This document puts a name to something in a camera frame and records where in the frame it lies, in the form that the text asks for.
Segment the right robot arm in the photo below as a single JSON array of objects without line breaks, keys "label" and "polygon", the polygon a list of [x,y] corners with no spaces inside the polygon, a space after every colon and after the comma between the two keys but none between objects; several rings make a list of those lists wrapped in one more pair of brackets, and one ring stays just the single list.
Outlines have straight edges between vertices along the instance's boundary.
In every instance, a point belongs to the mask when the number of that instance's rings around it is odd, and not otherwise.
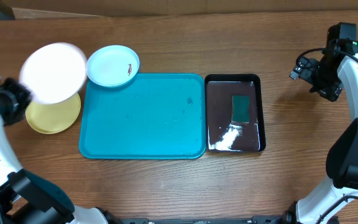
[{"label": "right robot arm", "polygon": [[332,37],[320,52],[320,61],[299,55],[290,76],[329,101],[345,91],[352,121],[328,152],[325,178],[275,223],[337,223],[337,212],[358,200],[358,41]]}]

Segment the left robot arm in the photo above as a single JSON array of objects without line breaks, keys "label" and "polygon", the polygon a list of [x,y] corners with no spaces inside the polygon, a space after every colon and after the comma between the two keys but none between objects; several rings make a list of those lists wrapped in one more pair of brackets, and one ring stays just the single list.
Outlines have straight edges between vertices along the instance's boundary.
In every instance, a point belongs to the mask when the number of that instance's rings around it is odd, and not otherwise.
[{"label": "left robot arm", "polygon": [[58,186],[22,168],[4,127],[22,120],[29,103],[17,81],[0,82],[0,223],[120,223],[107,210],[75,206]]}]

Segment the pink white plate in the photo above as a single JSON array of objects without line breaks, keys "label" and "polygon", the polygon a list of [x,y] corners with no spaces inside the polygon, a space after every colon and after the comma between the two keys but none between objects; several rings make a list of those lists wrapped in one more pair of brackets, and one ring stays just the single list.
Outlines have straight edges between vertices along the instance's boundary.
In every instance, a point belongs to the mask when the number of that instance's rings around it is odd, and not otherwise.
[{"label": "pink white plate", "polygon": [[55,104],[69,99],[86,81],[83,51],[69,43],[46,45],[32,53],[24,62],[19,83],[41,104]]}]

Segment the teal plastic tray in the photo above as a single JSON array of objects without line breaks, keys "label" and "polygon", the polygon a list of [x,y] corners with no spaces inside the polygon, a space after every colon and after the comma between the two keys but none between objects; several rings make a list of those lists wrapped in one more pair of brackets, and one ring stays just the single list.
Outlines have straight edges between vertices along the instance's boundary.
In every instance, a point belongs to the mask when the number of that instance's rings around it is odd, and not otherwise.
[{"label": "teal plastic tray", "polygon": [[125,86],[88,82],[79,150],[88,159],[197,159],[206,150],[204,80],[139,73]]}]

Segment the light blue plate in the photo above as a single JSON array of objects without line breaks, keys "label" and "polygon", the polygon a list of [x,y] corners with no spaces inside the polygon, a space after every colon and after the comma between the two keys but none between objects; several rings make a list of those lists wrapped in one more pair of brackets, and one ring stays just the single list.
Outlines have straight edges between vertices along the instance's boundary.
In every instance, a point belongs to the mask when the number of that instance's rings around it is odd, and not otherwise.
[{"label": "light blue plate", "polygon": [[129,83],[140,68],[134,50],[123,45],[109,45],[94,52],[86,63],[86,74],[95,84],[119,87]]}]

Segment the cardboard backdrop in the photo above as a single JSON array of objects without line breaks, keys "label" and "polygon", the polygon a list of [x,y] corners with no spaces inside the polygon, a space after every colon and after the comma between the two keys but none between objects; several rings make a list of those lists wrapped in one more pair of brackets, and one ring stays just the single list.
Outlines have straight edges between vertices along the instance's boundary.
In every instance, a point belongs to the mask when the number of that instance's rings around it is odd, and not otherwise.
[{"label": "cardboard backdrop", "polygon": [[8,6],[98,16],[358,10],[358,0],[5,0]]}]

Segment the green scrubbing sponge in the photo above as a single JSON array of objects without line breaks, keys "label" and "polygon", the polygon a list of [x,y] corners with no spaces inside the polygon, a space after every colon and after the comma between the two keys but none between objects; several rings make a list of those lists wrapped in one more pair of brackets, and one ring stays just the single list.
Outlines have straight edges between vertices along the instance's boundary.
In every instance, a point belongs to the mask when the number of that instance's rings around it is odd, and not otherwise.
[{"label": "green scrubbing sponge", "polygon": [[249,105],[250,98],[245,95],[232,96],[232,122],[248,123],[249,122]]}]

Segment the black water tray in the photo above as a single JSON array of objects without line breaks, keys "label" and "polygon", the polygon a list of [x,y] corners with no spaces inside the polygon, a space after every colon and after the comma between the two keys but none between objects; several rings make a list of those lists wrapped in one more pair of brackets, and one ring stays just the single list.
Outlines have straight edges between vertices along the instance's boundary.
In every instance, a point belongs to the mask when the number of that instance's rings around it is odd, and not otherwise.
[{"label": "black water tray", "polygon": [[[207,150],[262,152],[266,137],[260,78],[256,74],[210,74],[204,86]],[[232,122],[233,95],[250,98],[248,123]]]}]

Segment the yellow green plate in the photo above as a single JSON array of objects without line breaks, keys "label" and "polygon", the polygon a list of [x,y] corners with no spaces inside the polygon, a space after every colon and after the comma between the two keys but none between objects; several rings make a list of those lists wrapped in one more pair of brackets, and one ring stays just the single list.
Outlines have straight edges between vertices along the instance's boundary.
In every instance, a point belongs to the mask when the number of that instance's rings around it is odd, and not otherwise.
[{"label": "yellow green plate", "polygon": [[68,129],[77,119],[81,110],[78,93],[69,99],[45,105],[31,102],[25,111],[29,126],[42,134],[55,134]]}]

